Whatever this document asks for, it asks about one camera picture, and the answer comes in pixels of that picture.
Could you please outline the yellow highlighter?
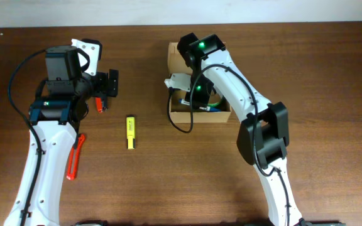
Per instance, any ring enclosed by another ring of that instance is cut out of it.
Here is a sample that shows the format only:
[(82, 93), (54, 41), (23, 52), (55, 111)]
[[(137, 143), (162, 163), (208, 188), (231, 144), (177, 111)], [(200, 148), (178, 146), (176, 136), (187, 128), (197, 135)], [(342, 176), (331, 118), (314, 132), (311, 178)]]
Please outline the yellow highlighter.
[(135, 149), (136, 133), (135, 133), (135, 118), (134, 116), (126, 117), (126, 135), (128, 149)]

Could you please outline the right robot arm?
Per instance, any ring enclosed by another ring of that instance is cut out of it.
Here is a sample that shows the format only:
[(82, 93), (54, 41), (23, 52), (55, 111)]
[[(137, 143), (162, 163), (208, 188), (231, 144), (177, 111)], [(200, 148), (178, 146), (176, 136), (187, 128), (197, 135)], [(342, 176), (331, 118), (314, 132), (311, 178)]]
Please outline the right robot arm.
[(177, 50), (192, 69), (187, 99), (190, 110), (206, 107), (212, 89), (222, 94), (240, 122), (237, 147), (258, 173), (273, 225), (302, 225), (287, 173), (288, 111), (282, 102), (261, 95), (234, 64), (215, 34), (198, 39), (181, 37)]

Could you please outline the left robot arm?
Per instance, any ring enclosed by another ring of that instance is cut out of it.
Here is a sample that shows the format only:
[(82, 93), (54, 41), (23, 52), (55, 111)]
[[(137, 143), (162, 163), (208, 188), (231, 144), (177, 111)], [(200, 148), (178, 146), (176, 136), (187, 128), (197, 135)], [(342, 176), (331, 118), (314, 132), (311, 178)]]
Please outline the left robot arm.
[(60, 194), (67, 160), (79, 147), (80, 122), (89, 113), (87, 100), (118, 94), (118, 71), (98, 72), (102, 45), (74, 40), (43, 49), (47, 77), (35, 92), (28, 113), (30, 130), (25, 169), (5, 225), (58, 225)]

